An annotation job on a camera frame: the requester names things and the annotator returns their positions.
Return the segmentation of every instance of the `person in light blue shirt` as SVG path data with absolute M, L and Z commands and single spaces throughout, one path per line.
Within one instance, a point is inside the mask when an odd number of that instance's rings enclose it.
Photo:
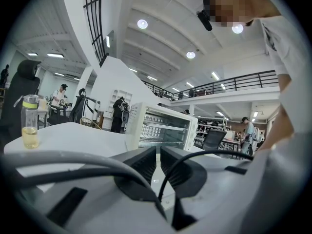
M 242 153 L 249 154 L 249 146 L 253 144 L 254 125 L 247 117 L 243 117 L 241 123 L 246 125 Z

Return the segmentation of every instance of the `neck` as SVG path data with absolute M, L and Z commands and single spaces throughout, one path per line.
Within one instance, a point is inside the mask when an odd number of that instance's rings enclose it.
M 249 0 L 252 7 L 252 16 L 256 18 L 270 18 L 280 16 L 280 12 L 270 0 Z

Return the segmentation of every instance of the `yellow liquid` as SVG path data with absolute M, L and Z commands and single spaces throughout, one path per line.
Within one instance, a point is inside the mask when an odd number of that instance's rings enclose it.
M 24 146 L 28 149 L 35 149 L 39 146 L 37 129 L 34 127 L 24 127 L 21 130 Z

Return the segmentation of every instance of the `chair headrest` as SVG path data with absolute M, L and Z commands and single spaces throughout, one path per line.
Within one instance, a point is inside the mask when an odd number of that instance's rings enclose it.
M 24 60 L 18 66 L 18 74 L 25 79 L 33 79 L 37 71 L 37 65 L 41 61 Z

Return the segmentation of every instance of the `round ceiling light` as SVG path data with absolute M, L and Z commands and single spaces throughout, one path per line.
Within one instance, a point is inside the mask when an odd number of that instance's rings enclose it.
M 234 26 L 232 27 L 232 30 L 233 30 L 233 32 L 234 32 L 235 34 L 240 34 L 240 33 L 243 32 L 244 27 L 243 27 L 243 25 L 238 24 L 238 25 L 234 25 Z
M 193 58 L 195 58 L 195 53 L 194 52 L 192 52 L 192 51 L 190 51 L 190 52 L 188 52 L 187 54 L 186 54 L 186 57 L 188 58 L 188 59 L 193 59 Z
M 137 22 L 137 25 L 140 29 L 146 29 L 148 26 L 148 23 L 146 20 L 141 19 Z

